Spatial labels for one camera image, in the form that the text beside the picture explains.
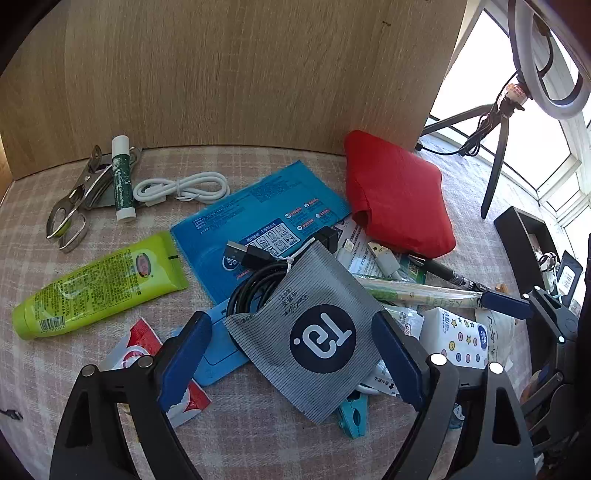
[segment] red cushion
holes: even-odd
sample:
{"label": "red cushion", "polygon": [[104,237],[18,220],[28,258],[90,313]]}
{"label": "red cushion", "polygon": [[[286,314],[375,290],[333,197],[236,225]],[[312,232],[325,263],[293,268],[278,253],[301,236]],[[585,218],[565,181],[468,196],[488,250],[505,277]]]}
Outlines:
{"label": "red cushion", "polygon": [[441,195],[441,171],[360,130],[345,138],[353,218],[382,245],[437,258],[456,246]]}

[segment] white usb cable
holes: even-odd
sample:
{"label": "white usb cable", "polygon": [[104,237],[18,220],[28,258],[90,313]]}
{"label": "white usb cable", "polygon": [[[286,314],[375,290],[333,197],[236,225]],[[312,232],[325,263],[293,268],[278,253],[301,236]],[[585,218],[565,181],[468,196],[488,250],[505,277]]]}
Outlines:
{"label": "white usb cable", "polygon": [[357,385],[357,387],[355,387],[355,390],[357,390],[360,393],[365,393],[366,395],[380,395],[381,393],[375,388],[368,387],[367,385],[363,385],[361,383]]}
{"label": "white usb cable", "polygon": [[[217,183],[220,188],[214,192],[194,188],[200,183]],[[226,177],[217,171],[204,171],[176,181],[169,179],[148,179],[139,182],[134,188],[134,198],[151,207],[166,200],[167,195],[176,194],[181,202],[197,200],[205,204],[215,203],[230,195]]]}
{"label": "white usb cable", "polygon": [[285,273],[289,273],[289,271],[291,270],[291,266],[293,265],[293,262],[296,261],[296,257],[300,253],[302,253],[306,248],[308,248],[311,244],[313,244],[315,241],[316,241],[316,238],[312,237],[307,242],[305,242],[304,245],[302,245],[298,250],[296,250],[296,252],[292,253],[291,255],[289,255],[287,257],[277,257],[279,260],[285,260],[287,262],[287,272],[285,272]]}

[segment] wooden panel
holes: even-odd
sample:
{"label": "wooden panel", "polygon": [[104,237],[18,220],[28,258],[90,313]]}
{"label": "wooden panel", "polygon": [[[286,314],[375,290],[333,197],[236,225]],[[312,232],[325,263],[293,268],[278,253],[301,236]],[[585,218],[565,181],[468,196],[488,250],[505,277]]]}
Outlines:
{"label": "wooden panel", "polygon": [[63,0],[0,77],[13,175],[134,145],[411,149],[466,0]]}
{"label": "wooden panel", "polygon": [[4,153],[2,138],[0,138],[0,205],[2,204],[4,194],[8,190],[8,187],[11,183],[12,174],[10,173],[10,168],[8,167],[8,162],[6,160],[6,155]]}

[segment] plaid tablecloth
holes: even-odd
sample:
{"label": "plaid tablecloth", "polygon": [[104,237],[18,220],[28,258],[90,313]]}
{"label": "plaid tablecloth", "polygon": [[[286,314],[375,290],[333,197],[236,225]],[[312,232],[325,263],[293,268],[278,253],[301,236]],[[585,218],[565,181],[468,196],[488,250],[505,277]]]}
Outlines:
{"label": "plaid tablecloth", "polygon": [[[525,192],[501,178],[488,218],[482,220],[479,208],[490,168],[473,158],[424,156],[443,172],[444,197],[457,239],[457,248],[444,262],[485,284],[504,282],[517,294],[493,220],[509,205],[538,216],[546,216],[544,212]],[[134,177],[174,179],[214,170],[228,178],[235,192],[298,159],[344,195],[344,157],[272,148],[146,150]],[[203,207],[169,199],[150,209],[138,209],[138,219],[130,225],[118,225],[112,209],[94,210],[88,216],[88,235],[72,253],[64,255],[45,239],[45,224],[51,207],[71,188],[83,165],[68,164],[18,180],[0,206],[0,408],[15,408],[24,416],[21,422],[0,416],[0,429],[39,480],[48,478],[61,414],[81,367],[98,364],[140,316],[164,339],[195,310],[212,306],[185,264],[190,279],[187,290],[70,334],[28,342],[15,334],[12,309],[30,294],[113,250],[169,229]],[[553,228],[560,236],[559,229]],[[429,278],[428,283],[438,282]],[[514,366],[509,376],[519,394],[530,376],[523,323],[517,328],[511,359]],[[412,407],[398,399],[371,397],[367,435],[351,440],[337,425],[335,415],[321,425],[308,421],[252,364],[205,390],[213,404],[179,427],[177,434],[206,479],[381,478],[415,418]],[[448,435],[433,478],[446,472],[457,438],[457,431]],[[128,443],[141,478],[153,478],[133,432]]]}

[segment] black pen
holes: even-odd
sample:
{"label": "black pen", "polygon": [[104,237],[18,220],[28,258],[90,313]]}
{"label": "black pen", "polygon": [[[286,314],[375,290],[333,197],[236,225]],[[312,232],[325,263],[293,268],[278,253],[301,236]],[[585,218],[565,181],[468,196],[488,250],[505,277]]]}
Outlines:
{"label": "black pen", "polygon": [[443,280],[447,280],[449,283],[456,285],[461,288],[465,288],[466,290],[472,291],[487,291],[490,290],[487,286],[483,285],[482,283],[470,280],[463,275],[453,271],[451,268],[442,265],[436,260],[432,260],[429,258],[418,257],[416,255],[409,255],[408,258],[411,262],[419,267],[425,267],[425,270],[432,273],[436,277],[442,278]]}

